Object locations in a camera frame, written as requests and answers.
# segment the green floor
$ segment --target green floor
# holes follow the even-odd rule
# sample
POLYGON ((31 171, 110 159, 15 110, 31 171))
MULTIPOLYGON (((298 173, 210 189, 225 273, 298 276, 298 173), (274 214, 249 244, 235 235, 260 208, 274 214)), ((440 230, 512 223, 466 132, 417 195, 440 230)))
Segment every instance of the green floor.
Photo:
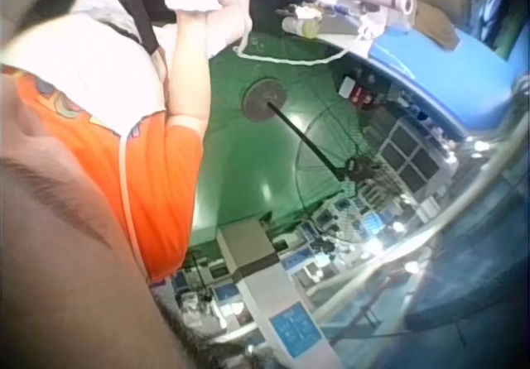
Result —
MULTIPOLYGON (((247 52, 299 60, 329 55, 325 46, 315 42, 264 34, 251 36, 247 52)), ((350 131, 358 129, 356 112, 336 93, 337 67, 243 60, 230 48, 212 60, 212 114, 197 191, 193 245, 214 239, 219 224, 269 210, 273 219, 279 219, 300 210, 299 191, 304 200, 314 201, 337 190, 330 173, 305 147, 300 149, 295 170, 301 144, 285 124, 276 118, 251 122, 240 109, 243 94, 253 82, 279 79, 288 92, 283 112, 302 131, 307 130, 338 165, 345 153, 353 153, 363 143, 353 143, 351 136, 358 134, 346 136, 337 125, 340 120, 350 131)))

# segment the metal pole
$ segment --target metal pole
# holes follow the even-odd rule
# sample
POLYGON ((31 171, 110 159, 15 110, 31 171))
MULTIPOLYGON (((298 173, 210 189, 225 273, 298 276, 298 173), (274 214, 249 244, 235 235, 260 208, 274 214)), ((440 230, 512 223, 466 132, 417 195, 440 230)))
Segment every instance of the metal pole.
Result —
POLYGON ((287 126, 295 132, 298 137, 306 144, 306 146, 313 151, 313 153, 318 157, 318 159, 324 164, 326 168, 330 170, 330 172, 333 174, 333 176, 338 181, 344 181, 345 176, 342 172, 339 171, 339 169, 333 165, 333 163, 327 158, 327 156, 324 155, 324 153, 316 146, 316 144, 311 141, 300 129, 296 127, 294 123, 292 123, 289 118, 285 116, 274 104, 267 102, 267 106, 274 111, 276 115, 280 117, 282 121, 284 121, 287 126))

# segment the round base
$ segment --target round base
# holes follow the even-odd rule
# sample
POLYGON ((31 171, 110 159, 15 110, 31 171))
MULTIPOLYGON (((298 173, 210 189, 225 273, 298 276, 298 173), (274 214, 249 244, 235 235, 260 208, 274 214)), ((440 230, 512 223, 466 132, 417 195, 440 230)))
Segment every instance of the round base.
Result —
POLYGON ((263 122, 275 115, 268 103, 280 110, 286 100, 287 92, 277 79, 260 79, 248 88, 241 102, 241 110, 250 121, 263 122))

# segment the white cable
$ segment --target white cable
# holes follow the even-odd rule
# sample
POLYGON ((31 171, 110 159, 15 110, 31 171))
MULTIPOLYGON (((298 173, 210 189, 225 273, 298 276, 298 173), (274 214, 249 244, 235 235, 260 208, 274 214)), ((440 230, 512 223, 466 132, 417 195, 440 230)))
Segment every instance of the white cable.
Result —
POLYGON ((138 246, 138 239, 136 235, 136 230, 134 228, 133 222, 133 212, 131 211, 131 201, 129 199, 129 190, 127 186, 127 139, 128 133, 122 135, 119 138, 119 148, 118 148, 118 168, 119 168, 119 185, 122 193, 122 206, 123 214, 125 215, 125 223, 127 225, 127 231, 129 234, 129 241, 131 244, 132 255, 136 261, 142 275, 145 277, 146 281, 149 281, 149 275, 147 274, 146 266, 142 259, 142 253, 140 252, 140 247, 138 246))
POLYGON ((243 53, 245 50, 245 47, 248 43, 248 32, 245 32, 245 35, 243 36, 243 39, 241 40, 241 44, 239 46, 235 46, 232 48, 234 52, 238 55, 238 57, 242 59, 248 59, 248 60, 256 60, 256 61, 263 61, 267 63, 277 63, 280 65, 326 65, 330 63, 333 60, 340 59, 342 56, 346 55, 352 47, 355 45, 357 41, 360 41, 363 38, 366 38, 369 36, 369 28, 368 26, 361 25, 359 29, 357 30, 357 36, 352 41, 351 45, 344 48, 341 52, 337 53, 336 55, 332 55, 330 57, 327 57, 325 59, 319 59, 319 60, 289 60, 289 59, 277 59, 274 57, 268 57, 268 56, 256 56, 256 55, 246 55, 243 53))

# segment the orange shirt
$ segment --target orange shirt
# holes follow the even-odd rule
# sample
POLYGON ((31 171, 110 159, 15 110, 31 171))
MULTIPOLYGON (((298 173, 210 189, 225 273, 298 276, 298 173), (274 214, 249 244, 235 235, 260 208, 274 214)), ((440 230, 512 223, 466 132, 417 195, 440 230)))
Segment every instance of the orange shirt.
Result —
MULTIPOLYGON (((22 101, 64 143, 103 191, 128 235, 119 184, 119 136, 37 77, 17 73, 22 101)), ((152 281, 175 272, 190 241, 202 159, 197 132, 166 126, 166 113, 144 118, 127 144, 127 182, 142 259, 152 281)))

